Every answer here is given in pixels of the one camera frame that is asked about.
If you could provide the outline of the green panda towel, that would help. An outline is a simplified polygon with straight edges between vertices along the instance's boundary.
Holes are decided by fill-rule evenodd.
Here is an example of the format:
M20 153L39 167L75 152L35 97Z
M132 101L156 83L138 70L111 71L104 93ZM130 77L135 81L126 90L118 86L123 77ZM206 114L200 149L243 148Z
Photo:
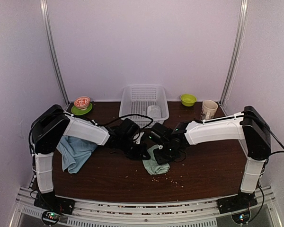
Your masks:
M166 174L170 169L169 164L160 165L160 164L158 164L158 162L156 161L156 159L154 157L154 150L160 149L160 148L161 148L161 145L153 145L152 147L150 147L147 150L148 154L150 155L150 159L142 161L145 170L150 175Z

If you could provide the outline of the white plastic basket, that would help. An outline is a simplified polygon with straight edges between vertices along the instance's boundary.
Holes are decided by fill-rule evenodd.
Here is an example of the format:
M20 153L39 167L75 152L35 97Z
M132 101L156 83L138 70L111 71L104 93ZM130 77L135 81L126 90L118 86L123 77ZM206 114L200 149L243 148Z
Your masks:
M161 118L147 116L147 107L158 105ZM119 116L129 115L140 128L150 128L155 123L163 124L169 118L169 108L164 87L155 85L127 86L123 90Z

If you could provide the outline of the light blue towel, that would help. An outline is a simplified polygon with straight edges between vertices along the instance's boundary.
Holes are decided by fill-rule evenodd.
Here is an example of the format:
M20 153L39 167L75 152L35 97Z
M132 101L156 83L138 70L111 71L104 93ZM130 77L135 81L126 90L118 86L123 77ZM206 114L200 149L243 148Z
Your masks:
M97 147L94 142L62 136L56 147L62 156L62 170L69 174L77 174Z

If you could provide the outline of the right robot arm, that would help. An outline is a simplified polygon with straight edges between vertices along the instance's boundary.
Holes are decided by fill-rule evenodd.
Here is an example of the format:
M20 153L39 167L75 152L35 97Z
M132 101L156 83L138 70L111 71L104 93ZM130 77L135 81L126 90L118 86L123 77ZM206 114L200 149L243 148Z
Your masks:
M181 150L205 142L221 140L244 140L248 150L245 171L238 195L233 205L242 209L254 199L255 190L271 151L271 138L279 139L252 106L233 115L209 119L180 122L174 129L160 123L151 127L149 139L158 144L154 150L156 161L162 165L174 161Z

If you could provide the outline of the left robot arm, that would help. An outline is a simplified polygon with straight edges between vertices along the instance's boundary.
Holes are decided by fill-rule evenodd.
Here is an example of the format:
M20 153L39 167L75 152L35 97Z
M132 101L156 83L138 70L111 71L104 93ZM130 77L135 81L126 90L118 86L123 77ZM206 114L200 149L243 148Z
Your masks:
M59 205L55 196L52 170L53 153L63 136L71 136L93 142L99 146L119 149L131 160L149 160L147 145L139 141L142 130L130 119L121 116L120 125L109 127L94 120L79 118L53 105L31 125L28 142L36 167L36 179L40 202L48 210Z

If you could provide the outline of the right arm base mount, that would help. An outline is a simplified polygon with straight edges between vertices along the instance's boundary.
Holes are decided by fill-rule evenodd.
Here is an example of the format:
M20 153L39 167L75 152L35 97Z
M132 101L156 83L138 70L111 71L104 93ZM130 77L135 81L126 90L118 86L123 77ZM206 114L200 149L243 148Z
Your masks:
M217 200L220 214L230 213L232 220L239 225L247 224L251 220L252 206L257 205L255 198L246 198L235 195Z

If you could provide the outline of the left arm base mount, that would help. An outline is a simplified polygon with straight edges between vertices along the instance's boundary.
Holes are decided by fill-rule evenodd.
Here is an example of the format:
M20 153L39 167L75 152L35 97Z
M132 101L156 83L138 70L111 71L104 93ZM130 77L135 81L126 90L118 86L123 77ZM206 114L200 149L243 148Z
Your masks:
M58 197L56 205L50 207L42 199L36 198L34 206L44 209L41 214L42 222L48 226L53 226L60 221L63 215L72 214L75 206L75 200Z

